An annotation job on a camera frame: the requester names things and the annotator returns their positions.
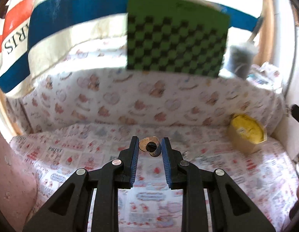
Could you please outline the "round bronze black earring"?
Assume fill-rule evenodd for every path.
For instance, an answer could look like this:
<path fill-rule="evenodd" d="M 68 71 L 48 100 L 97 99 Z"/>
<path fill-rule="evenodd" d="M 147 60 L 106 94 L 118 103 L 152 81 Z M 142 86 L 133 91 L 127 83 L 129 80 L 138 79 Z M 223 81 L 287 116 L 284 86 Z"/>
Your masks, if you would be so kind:
<path fill-rule="evenodd" d="M 139 149 L 152 157 L 158 157 L 161 154 L 161 143 L 156 136 L 146 137 L 139 142 Z"/>

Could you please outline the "gold octagonal jewelry box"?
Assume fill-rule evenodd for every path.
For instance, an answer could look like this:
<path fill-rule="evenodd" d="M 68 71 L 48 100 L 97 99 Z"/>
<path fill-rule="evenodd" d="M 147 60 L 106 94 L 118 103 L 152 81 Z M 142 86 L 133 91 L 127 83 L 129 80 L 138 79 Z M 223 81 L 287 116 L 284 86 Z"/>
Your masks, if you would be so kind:
<path fill-rule="evenodd" d="M 248 156 L 261 149 L 261 144 L 267 140 L 267 131 L 251 116 L 233 114 L 227 128 L 227 136 L 234 149 Z"/>

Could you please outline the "yellow cloth pouch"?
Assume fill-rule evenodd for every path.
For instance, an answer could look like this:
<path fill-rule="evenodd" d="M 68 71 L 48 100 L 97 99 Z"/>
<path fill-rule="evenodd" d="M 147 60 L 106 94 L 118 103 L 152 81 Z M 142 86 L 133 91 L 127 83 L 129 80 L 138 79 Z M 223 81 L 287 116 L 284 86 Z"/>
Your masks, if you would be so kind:
<path fill-rule="evenodd" d="M 244 140 L 253 144 L 259 144 L 266 140 L 263 127 L 249 115 L 237 114 L 231 120 L 231 126 L 236 133 Z"/>

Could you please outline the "pink patterned pillow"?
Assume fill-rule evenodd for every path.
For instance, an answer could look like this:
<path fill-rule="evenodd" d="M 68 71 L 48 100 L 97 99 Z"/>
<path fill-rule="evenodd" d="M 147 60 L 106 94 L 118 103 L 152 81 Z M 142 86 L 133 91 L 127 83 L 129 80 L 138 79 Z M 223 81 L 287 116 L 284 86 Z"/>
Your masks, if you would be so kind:
<path fill-rule="evenodd" d="M 0 132 L 0 211 L 15 231 L 22 231 L 36 197 L 32 171 Z"/>

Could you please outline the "grey translucent plastic tub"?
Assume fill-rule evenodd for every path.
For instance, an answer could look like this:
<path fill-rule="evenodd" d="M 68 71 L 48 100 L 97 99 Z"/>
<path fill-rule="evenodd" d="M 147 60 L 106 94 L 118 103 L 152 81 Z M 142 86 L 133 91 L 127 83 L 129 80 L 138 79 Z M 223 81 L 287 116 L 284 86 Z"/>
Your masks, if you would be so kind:
<path fill-rule="evenodd" d="M 227 51 L 224 68 L 238 78 L 246 80 L 257 53 L 258 48 L 250 41 L 231 45 Z"/>

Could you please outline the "baby bear print cloth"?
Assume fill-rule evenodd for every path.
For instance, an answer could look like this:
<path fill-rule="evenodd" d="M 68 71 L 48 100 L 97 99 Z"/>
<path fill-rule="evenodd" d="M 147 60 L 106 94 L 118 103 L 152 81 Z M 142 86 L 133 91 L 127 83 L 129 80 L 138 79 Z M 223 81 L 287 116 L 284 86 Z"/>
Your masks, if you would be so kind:
<path fill-rule="evenodd" d="M 128 71 L 125 37 L 72 48 L 21 98 L 7 98 L 22 133 L 75 123 L 227 125 L 245 113 L 272 133 L 285 113 L 283 96 L 239 78 Z"/>

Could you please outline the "green checkered box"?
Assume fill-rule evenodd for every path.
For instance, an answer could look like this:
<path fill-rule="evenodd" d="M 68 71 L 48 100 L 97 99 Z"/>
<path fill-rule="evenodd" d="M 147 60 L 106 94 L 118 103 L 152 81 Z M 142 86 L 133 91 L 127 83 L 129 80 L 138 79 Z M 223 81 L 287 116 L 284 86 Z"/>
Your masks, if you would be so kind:
<path fill-rule="evenodd" d="M 216 78 L 230 17 L 185 0 L 128 0 L 127 69 Z"/>

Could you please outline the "striped canvas tote bag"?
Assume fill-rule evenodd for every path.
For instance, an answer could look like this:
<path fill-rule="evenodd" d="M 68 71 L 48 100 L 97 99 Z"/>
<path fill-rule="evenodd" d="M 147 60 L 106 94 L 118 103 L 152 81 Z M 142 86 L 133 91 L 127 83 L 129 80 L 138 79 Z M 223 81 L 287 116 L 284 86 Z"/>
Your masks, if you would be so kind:
<path fill-rule="evenodd" d="M 261 0 L 185 0 L 230 17 L 229 28 L 252 32 L 262 15 Z M 36 80 L 75 46 L 125 37 L 128 0 L 22 0 L 10 3 L 2 31 L 0 90 L 10 98 L 29 94 Z"/>

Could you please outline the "wooden window frame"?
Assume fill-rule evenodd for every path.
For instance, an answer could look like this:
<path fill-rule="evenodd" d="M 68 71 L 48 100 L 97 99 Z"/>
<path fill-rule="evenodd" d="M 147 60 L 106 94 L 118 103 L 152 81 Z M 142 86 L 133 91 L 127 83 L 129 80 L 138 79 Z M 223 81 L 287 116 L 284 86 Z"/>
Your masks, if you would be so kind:
<path fill-rule="evenodd" d="M 263 0 L 264 21 L 260 28 L 260 40 L 258 54 L 254 61 L 261 66 L 264 62 L 270 62 L 274 51 L 275 40 L 275 11 L 273 0 Z"/>

